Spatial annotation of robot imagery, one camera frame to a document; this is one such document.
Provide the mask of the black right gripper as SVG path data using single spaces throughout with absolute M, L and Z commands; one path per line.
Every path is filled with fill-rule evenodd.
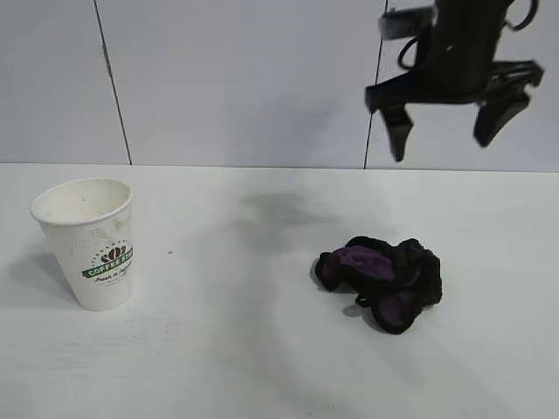
M 413 121 L 407 104 L 480 106 L 473 136 L 486 148 L 499 131 L 530 104 L 526 86 L 538 87 L 544 69 L 534 60 L 486 61 L 471 65 L 454 59 L 436 62 L 426 53 L 416 54 L 404 73 L 365 89 L 365 104 L 381 110 L 395 162 L 404 160 Z

